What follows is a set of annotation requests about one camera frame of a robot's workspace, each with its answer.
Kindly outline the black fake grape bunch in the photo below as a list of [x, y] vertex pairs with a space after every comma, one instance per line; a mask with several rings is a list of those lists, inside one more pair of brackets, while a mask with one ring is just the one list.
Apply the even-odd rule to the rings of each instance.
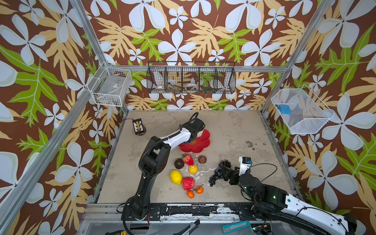
[[209, 185], [210, 187], [213, 187], [216, 184], [216, 181], [219, 179], [223, 179], [224, 177], [224, 171], [222, 170], [223, 166], [232, 167], [231, 162], [228, 160], [221, 161], [218, 164], [218, 167], [214, 170], [214, 173], [209, 177]]

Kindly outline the small orange-yellow fruit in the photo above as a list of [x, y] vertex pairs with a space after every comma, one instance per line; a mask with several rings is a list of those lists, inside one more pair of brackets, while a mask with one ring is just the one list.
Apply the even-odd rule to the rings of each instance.
[[190, 174], [196, 174], [198, 172], [198, 166], [195, 164], [192, 164], [189, 166], [189, 173]]

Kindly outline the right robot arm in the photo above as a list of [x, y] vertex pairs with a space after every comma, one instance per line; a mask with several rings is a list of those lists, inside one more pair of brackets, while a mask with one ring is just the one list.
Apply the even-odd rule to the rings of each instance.
[[220, 167], [219, 178], [240, 187], [242, 196], [251, 203], [251, 215], [261, 220], [285, 222], [313, 235], [354, 235], [357, 229], [355, 216], [334, 214], [311, 204], [275, 186], [263, 184], [247, 168]]

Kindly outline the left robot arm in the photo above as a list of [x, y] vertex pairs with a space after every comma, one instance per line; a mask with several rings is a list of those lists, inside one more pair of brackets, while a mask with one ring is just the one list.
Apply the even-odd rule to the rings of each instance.
[[147, 215], [152, 188], [157, 176], [167, 165], [170, 151], [181, 144], [195, 141], [198, 133], [205, 129], [205, 124], [198, 115], [199, 113], [195, 112], [187, 122], [180, 124], [175, 132], [166, 137], [153, 136], [149, 140], [139, 161], [139, 169], [142, 173], [139, 186], [135, 195], [125, 203], [130, 207], [133, 218], [143, 219]]

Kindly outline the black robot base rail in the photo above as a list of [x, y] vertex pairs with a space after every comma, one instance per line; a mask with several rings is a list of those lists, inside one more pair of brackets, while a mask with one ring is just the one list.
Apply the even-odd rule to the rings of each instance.
[[229, 217], [231, 214], [239, 217], [240, 220], [255, 220], [250, 203], [150, 203], [141, 221], [161, 221], [162, 217], [174, 215], [186, 215], [188, 217], [204, 217], [224, 214]]

